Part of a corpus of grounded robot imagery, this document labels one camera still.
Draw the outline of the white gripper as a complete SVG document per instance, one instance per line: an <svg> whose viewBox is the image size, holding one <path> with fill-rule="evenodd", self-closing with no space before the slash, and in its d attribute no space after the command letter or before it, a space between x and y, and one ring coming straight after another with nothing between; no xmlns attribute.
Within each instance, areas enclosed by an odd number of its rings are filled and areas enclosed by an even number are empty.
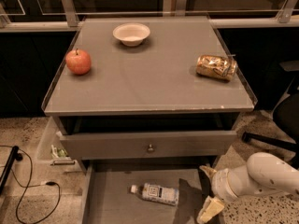
<svg viewBox="0 0 299 224"><path fill-rule="evenodd" d="M214 198L207 196L197 216L196 221L199 224L207 224L208 221L224 209L224 202L231 203L238 199L238 196L234 193L233 187L230 184L235 176L235 171L228 168L216 171L205 165L200 165L199 169L205 173L209 180L212 180L212 191L214 195L217 196Z"/></svg>

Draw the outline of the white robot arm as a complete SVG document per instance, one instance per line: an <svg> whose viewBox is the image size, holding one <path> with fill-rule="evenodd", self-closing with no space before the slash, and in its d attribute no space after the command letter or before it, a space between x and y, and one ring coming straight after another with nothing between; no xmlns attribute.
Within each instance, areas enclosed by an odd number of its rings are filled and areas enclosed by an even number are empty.
<svg viewBox="0 0 299 224"><path fill-rule="evenodd" d="M299 171L269 153L255 153L245 165L236 168L215 170L201 165L200 169L209 178L214 196L206 197L197 216L199 224L207 224L227 203L243 196L266 196L279 192L297 196L299 192Z"/></svg>

